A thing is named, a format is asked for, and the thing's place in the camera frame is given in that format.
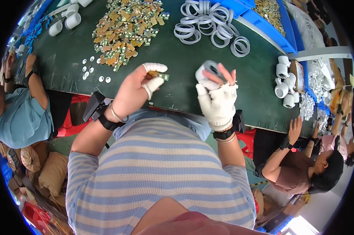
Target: blue plastic bin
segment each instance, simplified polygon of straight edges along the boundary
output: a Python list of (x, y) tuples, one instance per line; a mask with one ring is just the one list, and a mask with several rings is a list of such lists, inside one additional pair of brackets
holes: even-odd
[(255, 7), (254, 0), (210, 0), (211, 5), (220, 3), (220, 5), (233, 10), (234, 18), (239, 17), (242, 13)]
[(266, 35), (268, 35), (276, 44), (278, 44), (286, 53), (297, 54), (296, 39), (293, 33), (293, 28), (291, 20), (289, 19), (287, 9), (283, 4), (283, 0), (276, 0), (279, 4), (279, 11), (281, 14), (280, 21), (283, 25), (285, 31), (285, 37), (272, 26), (268, 21), (266, 21), (262, 16), (252, 9), (244, 12), (241, 17), (249, 21)]

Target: striped sweater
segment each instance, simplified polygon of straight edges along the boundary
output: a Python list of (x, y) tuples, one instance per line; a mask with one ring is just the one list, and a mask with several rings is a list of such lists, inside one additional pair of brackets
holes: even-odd
[(66, 209), (76, 234), (131, 234), (165, 196), (213, 220), (255, 224), (246, 169), (223, 169), (208, 144), (168, 118), (138, 120), (99, 159), (69, 156)]

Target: hand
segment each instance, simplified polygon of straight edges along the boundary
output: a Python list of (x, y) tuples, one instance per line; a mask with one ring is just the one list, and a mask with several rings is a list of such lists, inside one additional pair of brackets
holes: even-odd
[(319, 125), (319, 122), (317, 121), (315, 124), (315, 128), (314, 128), (314, 134), (312, 136), (314, 139), (317, 138), (319, 130), (320, 130), (320, 125)]
[(344, 94), (341, 105), (344, 115), (351, 111), (351, 100), (348, 94)]
[(160, 63), (144, 63), (130, 73), (122, 82), (118, 93), (112, 101), (114, 113), (124, 119), (140, 109), (146, 100), (151, 100), (152, 93), (156, 91), (163, 83), (161, 77), (152, 78), (149, 71), (165, 72), (168, 67)]
[(221, 63), (218, 64), (218, 69), (228, 81), (225, 85), (216, 75), (203, 70), (202, 74), (219, 84), (220, 87), (210, 92), (202, 84), (198, 83), (195, 87), (203, 115), (209, 126), (219, 132), (226, 130), (232, 124), (233, 116), (236, 113), (234, 103), (237, 98), (236, 89), (238, 86), (236, 85), (236, 70), (230, 74)]
[(27, 60), (25, 61), (25, 75), (27, 76), (32, 71), (32, 66), (36, 61), (36, 55), (31, 53), (27, 56)]
[(291, 123), (289, 124), (289, 132), (288, 132), (288, 139), (291, 145), (294, 145), (298, 140), (298, 137), (300, 136), (301, 133), (301, 127), (302, 127), (301, 116), (295, 118), (294, 124), (293, 124), (293, 119), (291, 120)]

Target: white plastic ring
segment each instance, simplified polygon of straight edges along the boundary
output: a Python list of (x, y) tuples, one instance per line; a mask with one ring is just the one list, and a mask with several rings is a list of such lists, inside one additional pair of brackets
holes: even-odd
[(194, 40), (194, 41), (186, 41), (186, 40), (181, 39), (181, 38), (180, 38), (180, 41), (181, 41), (183, 44), (192, 45), (192, 44), (194, 44), (194, 43), (199, 42), (199, 40), (201, 40), (201, 38), (202, 38), (202, 34), (201, 34), (201, 32), (199, 32), (198, 30), (195, 30), (194, 36), (195, 36), (195, 40)]
[(189, 38), (191, 36), (193, 36), (195, 30), (192, 31), (192, 32), (180, 32), (180, 33), (177, 33), (176, 30), (173, 31), (174, 35), (176, 38), (179, 38), (179, 39), (185, 39), (185, 38)]
[(223, 44), (223, 45), (219, 45), (219, 44), (217, 44), (217, 43), (215, 42), (215, 40), (214, 40), (214, 38), (213, 38), (215, 35), (217, 35), (217, 33), (218, 33), (218, 31), (215, 31), (215, 32), (213, 32), (213, 34), (211, 35), (211, 42), (212, 42), (212, 44), (213, 44), (214, 46), (218, 47), (218, 48), (226, 47), (226, 46), (229, 44), (230, 39), (228, 39), (228, 38), (224, 39), (224, 44)]
[(218, 14), (219, 16), (225, 16), (224, 20), (225, 21), (228, 21), (229, 20), (229, 10), (223, 6), (218, 6), (214, 11), (213, 13), (216, 13)]
[(232, 23), (233, 15), (234, 15), (233, 9), (229, 9), (229, 19), (228, 19), (228, 23)]
[(195, 24), (198, 22), (199, 22), (199, 19), (197, 16), (187, 16), (187, 17), (180, 19), (181, 24)]
[(236, 29), (235, 26), (233, 26), (231, 23), (228, 23), (228, 26), (231, 28), (231, 30), (233, 31), (233, 35), (234, 36), (240, 36), (240, 33), (238, 32), (238, 30)]
[(245, 37), (242, 37), (242, 36), (236, 37), (236, 39), (230, 45), (230, 50), (232, 51), (232, 54), (234, 56), (244, 57), (250, 53), (250, 42)]
[[(210, 36), (210, 35), (213, 34), (213, 32), (216, 31), (216, 24), (215, 24), (214, 22), (211, 22), (211, 23), (209, 23), (209, 26), (210, 26), (209, 28), (202, 28), (201, 25), (199, 24), (199, 25), (198, 25), (198, 30), (199, 30), (199, 32), (201, 32), (201, 34), (206, 35), (206, 36)], [(203, 32), (201, 31), (201, 29), (210, 29), (210, 28), (213, 28), (210, 33), (203, 33)]]
[(197, 23), (198, 25), (200, 25), (200, 24), (209, 24), (209, 23), (212, 22), (212, 19), (209, 16), (207, 16), (207, 15), (199, 15), (198, 19), (199, 19), (199, 21)]
[(215, 3), (215, 4), (210, 8), (210, 13), (213, 12), (218, 6), (220, 6), (220, 3)]
[(233, 37), (233, 31), (231, 30), (230, 27), (226, 25), (219, 25), (218, 26), (218, 31), (223, 35), (226, 36), (227, 38), (232, 38)]
[(210, 13), (209, 16), (210, 16), (210, 18), (211, 18), (215, 23), (217, 23), (217, 24), (219, 24), (219, 25), (225, 25), (225, 24), (227, 24), (226, 21), (225, 21), (225, 19), (224, 19), (221, 15), (219, 15), (219, 14), (217, 14), (217, 13), (212, 12), (212, 13)]
[(190, 10), (189, 10), (189, 13), (188, 13), (188, 8), (191, 6), (192, 4), (191, 3), (184, 3), (181, 5), (180, 7), (180, 11), (181, 11), (181, 14), (184, 15), (184, 16), (191, 16), (191, 15), (199, 15), (199, 12), (195, 12), (194, 14), (191, 14)]
[[(190, 7), (193, 7), (194, 10), (195, 10), (195, 13), (191, 13), (190, 12)], [(195, 16), (195, 15), (199, 15), (199, 7), (198, 5), (195, 5), (195, 4), (190, 4), (189, 6), (186, 7), (186, 13), (188, 14), (188, 16)]]
[(199, 5), (198, 1), (193, 1), (193, 0), (186, 0), (185, 3), (191, 3), (191, 4)]
[(203, 0), (199, 0), (199, 14), (203, 15)]
[(176, 31), (185, 32), (185, 33), (194, 32), (194, 30), (195, 30), (193, 25), (191, 25), (191, 24), (181, 24), (181, 23), (176, 24), (174, 26), (174, 29)]

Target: bracelet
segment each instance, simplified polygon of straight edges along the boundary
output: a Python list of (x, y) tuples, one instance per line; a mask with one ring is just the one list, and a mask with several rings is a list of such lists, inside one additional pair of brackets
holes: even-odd
[(236, 135), (233, 135), (233, 137), (232, 137), (230, 140), (227, 140), (227, 141), (224, 141), (224, 142), (218, 141), (218, 139), (215, 139), (215, 140), (216, 140), (218, 143), (229, 143), (229, 142), (231, 142), (235, 137), (236, 137)]
[(113, 116), (114, 116), (119, 122), (126, 123), (126, 122), (129, 120), (129, 115), (127, 116), (127, 120), (122, 120), (122, 119), (120, 119), (120, 118), (114, 113), (113, 108), (112, 108), (112, 103), (111, 103), (111, 102), (109, 103), (109, 107), (110, 107), (110, 110), (112, 111)]

